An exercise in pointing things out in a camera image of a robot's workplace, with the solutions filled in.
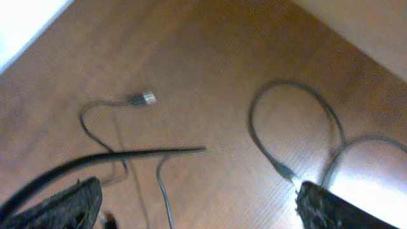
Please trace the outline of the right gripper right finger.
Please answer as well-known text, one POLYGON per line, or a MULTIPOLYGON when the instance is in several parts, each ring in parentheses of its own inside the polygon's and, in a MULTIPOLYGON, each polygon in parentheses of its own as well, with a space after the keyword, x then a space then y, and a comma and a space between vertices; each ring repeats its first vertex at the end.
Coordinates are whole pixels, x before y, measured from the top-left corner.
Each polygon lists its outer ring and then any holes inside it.
POLYGON ((394 228, 310 181, 303 182, 296 194, 296 212, 304 229, 394 228))

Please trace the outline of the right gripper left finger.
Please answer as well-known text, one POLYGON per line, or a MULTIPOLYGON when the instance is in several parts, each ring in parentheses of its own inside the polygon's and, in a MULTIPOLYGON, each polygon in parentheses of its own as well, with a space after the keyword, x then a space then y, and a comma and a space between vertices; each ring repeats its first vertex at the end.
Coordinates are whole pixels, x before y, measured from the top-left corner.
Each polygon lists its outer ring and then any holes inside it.
POLYGON ((90 177, 11 216, 1 228, 93 228, 101 203, 100 181, 90 177))

